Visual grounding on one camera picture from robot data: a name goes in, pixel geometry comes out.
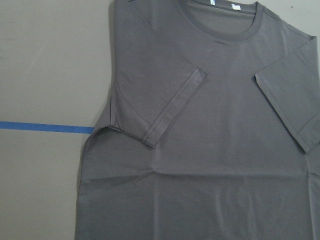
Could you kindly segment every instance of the cotton fabric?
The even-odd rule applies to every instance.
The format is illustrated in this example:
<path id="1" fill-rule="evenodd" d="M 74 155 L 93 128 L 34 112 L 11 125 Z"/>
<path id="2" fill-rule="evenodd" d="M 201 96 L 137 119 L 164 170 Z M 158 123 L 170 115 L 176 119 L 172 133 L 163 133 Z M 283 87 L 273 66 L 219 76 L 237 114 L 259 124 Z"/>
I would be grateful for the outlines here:
<path id="1" fill-rule="evenodd" d="M 114 53 L 76 240 L 320 239 L 317 36 L 258 1 L 116 0 Z"/>

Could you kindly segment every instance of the gray floor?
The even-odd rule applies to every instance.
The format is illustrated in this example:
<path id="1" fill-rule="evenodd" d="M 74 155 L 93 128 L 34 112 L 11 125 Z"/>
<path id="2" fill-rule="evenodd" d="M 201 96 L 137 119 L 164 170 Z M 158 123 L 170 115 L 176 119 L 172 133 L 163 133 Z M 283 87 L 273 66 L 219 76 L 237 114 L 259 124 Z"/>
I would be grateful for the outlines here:
<path id="1" fill-rule="evenodd" d="M 0 121 L 95 125 L 113 78 L 114 1 L 0 1 Z M 259 2 L 320 37 L 318 0 Z M 88 136 L 0 129 L 0 239 L 74 238 Z"/>

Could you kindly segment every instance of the t-shirt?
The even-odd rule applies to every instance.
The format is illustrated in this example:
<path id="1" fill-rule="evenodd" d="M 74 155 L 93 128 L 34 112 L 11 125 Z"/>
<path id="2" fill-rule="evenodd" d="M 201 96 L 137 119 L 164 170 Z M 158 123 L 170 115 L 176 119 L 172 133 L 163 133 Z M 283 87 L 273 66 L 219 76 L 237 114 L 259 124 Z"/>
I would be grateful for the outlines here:
<path id="1" fill-rule="evenodd" d="M 116 0 L 111 42 L 76 240 L 320 239 L 316 36 L 258 1 Z"/>

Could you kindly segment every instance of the label tag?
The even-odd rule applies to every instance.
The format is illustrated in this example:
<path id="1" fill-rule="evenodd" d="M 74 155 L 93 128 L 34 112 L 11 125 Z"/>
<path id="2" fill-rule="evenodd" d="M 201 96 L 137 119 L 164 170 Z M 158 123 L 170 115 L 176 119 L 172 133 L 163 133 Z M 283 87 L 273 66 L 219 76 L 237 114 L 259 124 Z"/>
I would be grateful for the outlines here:
<path id="1" fill-rule="evenodd" d="M 231 7 L 233 10 L 241 10 L 240 5 L 234 5 L 233 3 L 231 4 Z"/>

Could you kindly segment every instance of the neckline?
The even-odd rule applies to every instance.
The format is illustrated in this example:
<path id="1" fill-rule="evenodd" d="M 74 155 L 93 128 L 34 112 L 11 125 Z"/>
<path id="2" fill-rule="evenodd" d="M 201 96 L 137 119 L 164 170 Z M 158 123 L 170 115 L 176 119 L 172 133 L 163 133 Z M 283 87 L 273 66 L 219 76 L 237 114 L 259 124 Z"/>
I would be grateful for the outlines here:
<path id="1" fill-rule="evenodd" d="M 255 15 L 251 26 L 246 31 L 239 33 L 223 33 L 215 30 L 208 31 L 207 29 L 204 29 L 201 25 L 195 24 L 194 18 L 188 11 L 186 0 L 174 1 L 176 3 L 178 11 L 181 13 L 182 17 L 189 25 L 191 25 L 196 31 L 200 32 L 206 38 L 223 43 L 240 43 L 246 42 L 249 39 L 251 39 L 254 35 L 256 35 L 259 32 L 261 28 L 263 13 L 265 10 L 265 6 L 258 1 L 255 1 L 251 4 L 243 4 L 228 0 L 215 0 L 215 5 L 211 5 L 209 0 L 191 0 L 195 3 L 205 5 L 208 8 L 214 7 L 224 9 L 226 11 L 252 13 Z M 241 10 L 233 10 L 231 8 L 231 4 L 240 5 Z"/>

